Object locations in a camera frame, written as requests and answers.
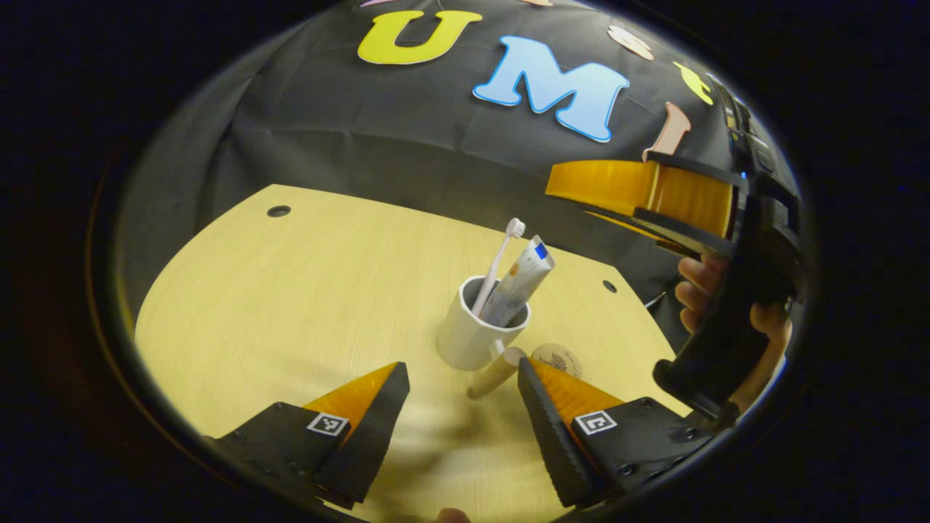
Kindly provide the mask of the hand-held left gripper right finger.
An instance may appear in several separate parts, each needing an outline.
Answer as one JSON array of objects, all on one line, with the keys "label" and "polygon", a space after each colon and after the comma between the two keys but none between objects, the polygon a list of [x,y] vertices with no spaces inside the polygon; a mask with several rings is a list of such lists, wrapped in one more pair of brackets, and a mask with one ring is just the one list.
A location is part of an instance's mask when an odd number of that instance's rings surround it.
[{"label": "hand-held left gripper right finger", "polygon": [[520,360],[517,384],[565,507],[586,508],[640,489],[713,437],[651,397],[625,402],[532,358]]}]

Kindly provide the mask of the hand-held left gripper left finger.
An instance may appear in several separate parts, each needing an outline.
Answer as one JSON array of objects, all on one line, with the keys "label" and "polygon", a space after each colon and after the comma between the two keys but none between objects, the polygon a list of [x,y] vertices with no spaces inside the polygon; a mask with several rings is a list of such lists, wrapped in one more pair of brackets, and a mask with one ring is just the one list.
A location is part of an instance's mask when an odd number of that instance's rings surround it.
[{"label": "hand-held left gripper left finger", "polygon": [[211,444],[302,502],[362,503],[385,460],[410,381],[392,362],[305,406],[275,402]]}]

